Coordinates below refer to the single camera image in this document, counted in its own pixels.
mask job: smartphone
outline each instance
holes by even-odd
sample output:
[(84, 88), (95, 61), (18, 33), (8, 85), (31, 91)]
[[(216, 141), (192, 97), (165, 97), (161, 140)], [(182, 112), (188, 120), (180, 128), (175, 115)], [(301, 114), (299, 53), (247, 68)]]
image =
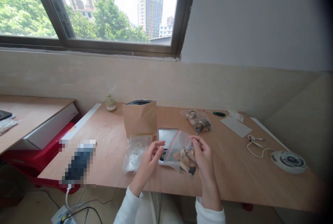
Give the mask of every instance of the smartphone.
[(87, 168), (96, 150), (96, 140), (81, 140), (61, 184), (82, 184)]
[(0, 110), (0, 121), (10, 118), (13, 114), (7, 111)]
[(159, 141), (165, 141), (165, 146), (163, 150), (163, 154), (161, 158), (159, 159), (159, 164), (162, 166), (167, 166), (167, 164), (164, 164), (164, 158), (165, 154), (167, 153), (169, 146), (177, 134), (178, 129), (176, 128), (159, 128)]

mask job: small glass bottle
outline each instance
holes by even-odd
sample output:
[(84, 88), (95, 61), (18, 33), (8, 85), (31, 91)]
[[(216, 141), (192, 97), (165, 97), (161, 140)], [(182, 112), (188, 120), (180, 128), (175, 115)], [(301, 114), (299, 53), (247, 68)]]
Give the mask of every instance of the small glass bottle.
[(107, 94), (107, 99), (105, 101), (106, 109), (110, 112), (115, 111), (117, 109), (116, 101), (111, 98), (110, 94)]

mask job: window frame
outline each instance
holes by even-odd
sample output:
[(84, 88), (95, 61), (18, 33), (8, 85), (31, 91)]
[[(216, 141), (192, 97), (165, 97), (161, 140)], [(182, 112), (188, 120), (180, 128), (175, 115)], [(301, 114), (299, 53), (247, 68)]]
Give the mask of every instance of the window frame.
[(179, 58), (193, 0), (177, 0), (171, 45), (75, 39), (62, 0), (41, 0), (41, 2), (58, 39), (0, 35), (1, 47)]

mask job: kraft paper bag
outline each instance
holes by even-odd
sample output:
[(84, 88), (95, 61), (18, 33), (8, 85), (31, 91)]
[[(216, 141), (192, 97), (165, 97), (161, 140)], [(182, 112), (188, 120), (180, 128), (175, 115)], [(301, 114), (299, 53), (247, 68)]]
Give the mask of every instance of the kraft paper bag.
[(122, 106), (126, 136), (157, 135), (156, 101), (136, 100)]

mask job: wooden tabletop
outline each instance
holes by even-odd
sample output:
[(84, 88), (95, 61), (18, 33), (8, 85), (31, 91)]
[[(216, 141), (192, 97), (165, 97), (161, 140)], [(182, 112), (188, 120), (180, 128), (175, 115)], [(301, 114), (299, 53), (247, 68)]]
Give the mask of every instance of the wooden tabletop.
[(0, 95), (0, 110), (10, 112), (16, 116), (15, 119), (22, 120), (18, 125), (0, 136), (0, 154), (73, 101), (73, 99), (62, 98)]
[[(126, 188), (134, 174), (122, 170), (127, 148), (122, 116), (122, 103), (117, 110), (108, 112), (102, 104), (87, 123), (72, 139), (72, 148), (60, 152), (39, 175), (39, 178), (61, 180), (76, 144), (82, 139), (96, 139), (96, 154), (86, 177), (87, 184)], [(182, 108), (157, 107), (158, 128), (177, 128), (195, 134), (190, 123), (178, 113)], [(253, 122), (245, 113), (244, 124), (252, 129), (251, 134), (264, 138), (265, 147), (284, 150), (269, 134)], [(317, 189), (321, 181), (309, 169), (300, 175), (288, 174), (278, 168), (266, 153), (263, 159), (254, 157), (246, 149), (248, 139), (241, 138), (220, 122), (219, 116), (209, 114), (214, 130), (201, 133), (213, 151), (214, 168), (221, 199), (274, 207), (314, 211)], [(260, 155), (262, 149), (252, 146)], [(158, 166), (144, 190), (201, 196), (201, 181), (194, 176), (183, 175), (166, 166)]]

